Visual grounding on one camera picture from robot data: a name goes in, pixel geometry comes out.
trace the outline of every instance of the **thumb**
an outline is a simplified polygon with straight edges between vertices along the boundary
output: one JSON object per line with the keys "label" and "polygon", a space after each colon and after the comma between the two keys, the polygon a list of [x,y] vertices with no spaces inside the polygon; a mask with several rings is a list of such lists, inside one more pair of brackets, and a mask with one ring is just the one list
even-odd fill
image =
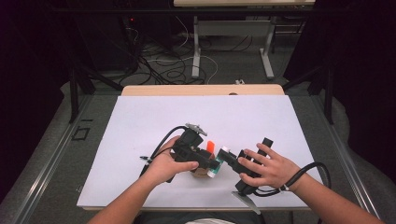
{"label": "thumb", "polygon": [[184,171],[190,171],[198,168],[199,163],[198,161],[185,161],[185,162],[177,162],[177,172],[184,172]]}

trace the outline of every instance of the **desk leg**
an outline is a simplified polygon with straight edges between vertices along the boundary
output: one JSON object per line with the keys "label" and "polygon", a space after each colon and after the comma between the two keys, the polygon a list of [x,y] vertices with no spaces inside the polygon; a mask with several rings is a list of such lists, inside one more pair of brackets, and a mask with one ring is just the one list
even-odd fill
{"label": "desk leg", "polygon": [[194,59],[192,61],[192,77],[199,76],[199,65],[201,60],[201,49],[199,48],[198,18],[194,16]]}
{"label": "desk leg", "polygon": [[274,78],[274,72],[271,67],[270,59],[268,58],[268,52],[271,48],[271,41],[274,36],[274,30],[276,26],[276,17],[271,18],[271,23],[268,28],[268,35],[265,38],[264,49],[260,49],[260,54],[262,56],[262,64],[264,65],[265,75],[268,79]]}

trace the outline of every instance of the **finger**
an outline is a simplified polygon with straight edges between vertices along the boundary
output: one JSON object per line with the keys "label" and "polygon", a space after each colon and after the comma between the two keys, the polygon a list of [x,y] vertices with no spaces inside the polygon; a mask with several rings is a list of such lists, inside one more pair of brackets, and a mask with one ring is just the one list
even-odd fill
{"label": "finger", "polygon": [[258,178],[258,177],[253,178],[244,173],[241,173],[239,177],[242,179],[242,181],[244,181],[246,184],[252,187],[260,187],[266,185],[264,178]]}
{"label": "finger", "polygon": [[245,149],[244,153],[246,155],[248,155],[249,157],[253,158],[256,161],[259,161],[261,164],[264,164],[264,165],[267,164],[268,161],[270,160],[270,159],[266,158],[265,156],[260,155],[260,154],[254,152],[254,151],[252,151],[250,149]]}
{"label": "finger", "polygon": [[262,144],[262,143],[258,143],[257,148],[263,152],[265,152],[271,159],[275,159],[279,156],[279,154],[277,154],[275,151],[273,151],[270,147]]}
{"label": "finger", "polygon": [[184,172],[184,171],[191,171],[198,168],[199,163],[198,161],[185,161],[185,162],[176,162],[175,163],[175,171],[177,173]]}
{"label": "finger", "polygon": [[180,135],[177,135],[171,139],[169,139],[169,141],[167,141],[165,144],[163,144],[163,146],[161,148],[168,148],[168,147],[172,147],[176,140],[180,137]]}
{"label": "finger", "polygon": [[264,166],[262,166],[260,164],[257,164],[257,163],[255,163],[253,161],[249,161],[249,160],[247,160],[247,159],[245,159],[243,157],[240,157],[240,158],[238,158],[238,162],[241,165],[245,166],[246,168],[248,168],[249,170],[251,170],[251,171],[253,171],[253,172],[257,173],[257,174],[261,174],[263,172]]}

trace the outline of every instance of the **desk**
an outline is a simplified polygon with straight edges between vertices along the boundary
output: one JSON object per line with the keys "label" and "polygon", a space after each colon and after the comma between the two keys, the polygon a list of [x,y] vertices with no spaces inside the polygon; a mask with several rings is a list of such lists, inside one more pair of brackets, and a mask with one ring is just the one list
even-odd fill
{"label": "desk", "polygon": [[[314,5],[315,0],[175,0],[175,7],[276,7]],[[198,21],[194,16],[194,58],[192,62],[192,77],[199,76],[201,49],[200,35],[254,35],[265,36],[264,48],[260,49],[262,64],[267,78],[274,78],[274,72],[268,58],[268,51],[274,35],[276,17],[269,21]]]}
{"label": "desk", "polygon": [[[116,103],[78,206],[100,209],[114,200],[138,178],[144,165],[139,156],[151,154],[172,128],[186,122],[200,124],[208,132],[200,147],[212,140],[216,153],[227,146],[238,154],[268,137],[277,152],[298,165],[313,161],[289,96],[278,85],[131,86]],[[318,170],[309,174],[320,181]],[[171,184],[152,191],[142,210],[248,210],[231,195],[238,181],[238,174],[227,165],[213,179],[178,174]],[[261,210],[307,208],[291,192],[251,198]]]}

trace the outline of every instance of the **black curtain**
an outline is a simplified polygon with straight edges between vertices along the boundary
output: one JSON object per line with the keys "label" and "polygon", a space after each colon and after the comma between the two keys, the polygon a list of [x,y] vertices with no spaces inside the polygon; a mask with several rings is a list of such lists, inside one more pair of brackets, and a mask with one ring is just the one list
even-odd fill
{"label": "black curtain", "polygon": [[284,76],[294,80],[330,58],[333,94],[350,122],[349,146],[396,183],[396,3],[318,0],[315,7],[354,12],[309,18]]}
{"label": "black curtain", "polygon": [[3,201],[62,102],[68,75],[36,1],[2,1],[0,30]]}

